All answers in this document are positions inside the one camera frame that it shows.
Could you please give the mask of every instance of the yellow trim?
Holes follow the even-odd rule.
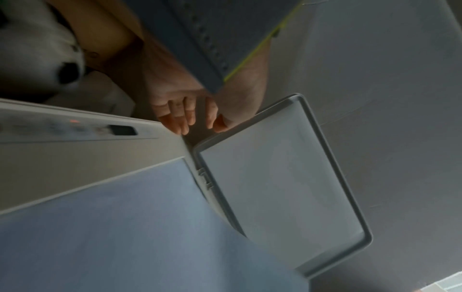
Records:
[[[259,45],[250,53],[247,55],[247,57],[238,65],[236,66],[224,79],[223,81],[224,82],[227,82],[234,74],[236,74],[237,71],[239,71],[239,69],[242,68],[242,66],[244,66],[244,64],[249,61],[255,54],[258,50],[260,50],[260,48],[273,36],[273,34],[278,30],[278,29],[282,29],[286,24],[287,24],[287,21],[292,17],[292,15],[295,14],[295,12],[298,11],[298,9],[302,6],[302,2],[300,2],[282,21],[281,23],[279,23],[279,25],[273,30],[271,31],[271,33],[266,36],[263,41],[261,43],[259,43]]]

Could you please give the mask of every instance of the stuffed animal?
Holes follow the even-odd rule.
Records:
[[[0,0],[0,97],[43,102],[82,78],[85,59],[64,17],[42,0]]]

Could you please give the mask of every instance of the gray tray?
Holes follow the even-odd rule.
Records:
[[[307,278],[372,242],[300,94],[203,141],[193,154],[231,225]]]

